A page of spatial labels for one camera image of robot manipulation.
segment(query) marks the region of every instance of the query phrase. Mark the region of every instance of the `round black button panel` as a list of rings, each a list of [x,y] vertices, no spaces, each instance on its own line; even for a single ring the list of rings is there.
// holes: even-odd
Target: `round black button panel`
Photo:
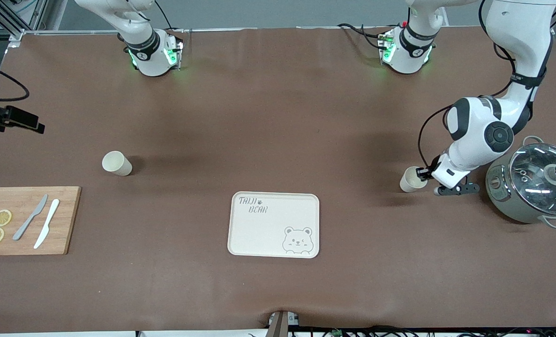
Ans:
[[[513,130],[503,122],[492,122],[486,126],[484,139],[494,152],[505,152],[513,143]]]

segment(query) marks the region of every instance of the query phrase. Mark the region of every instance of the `white tray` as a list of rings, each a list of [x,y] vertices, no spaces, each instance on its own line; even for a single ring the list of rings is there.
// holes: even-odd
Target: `white tray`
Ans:
[[[228,251],[242,256],[314,258],[319,252],[319,199],[314,194],[237,192]]]

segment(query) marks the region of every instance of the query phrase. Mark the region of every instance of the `pot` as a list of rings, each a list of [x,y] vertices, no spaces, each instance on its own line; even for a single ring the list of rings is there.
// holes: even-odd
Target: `pot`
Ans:
[[[536,143],[527,145],[529,139]],[[509,218],[556,228],[556,146],[526,137],[521,148],[490,165],[486,190]]]

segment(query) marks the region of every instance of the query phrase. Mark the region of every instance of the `wooden cutting board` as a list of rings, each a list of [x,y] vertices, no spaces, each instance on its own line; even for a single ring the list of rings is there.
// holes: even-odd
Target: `wooden cutting board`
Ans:
[[[13,241],[15,232],[28,219],[45,194],[49,195],[45,208],[30,222],[21,239]],[[0,255],[66,254],[79,197],[80,187],[77,186],[0,187],[0,210],[7,209],[12,213],[11,222],[1,227],[5,233],[4,239],[0,242]],[[59,206],[49,223],[49,234],[41,246],[34,249],[53,199],[59,199]]]

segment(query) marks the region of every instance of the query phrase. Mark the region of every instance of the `gray knife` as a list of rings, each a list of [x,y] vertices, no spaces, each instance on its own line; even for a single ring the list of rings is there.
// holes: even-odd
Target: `gray knife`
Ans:
[[[37,215],[39,215],[39,213],[41,213],[43,208],[45,208],[45,203],[47,203],[47,194],[45,194],[43,196],[43,199],[41,199],[41,202],[37,205],[37,208],[34,211],[32,211],[32,214],[30,214],[28,219],[26,219],[26,221],[24,222],[22,227],[18,228],[18,230],[16,231],[16,233],[12,237],[12,239],[14,241],[18,241],[22,237],[22,234],[24,234],[24,232],[25,232],[26,228],[28,227],[28,225],[30,224],[30,222],[34,219],[35,216],[37,216]]]

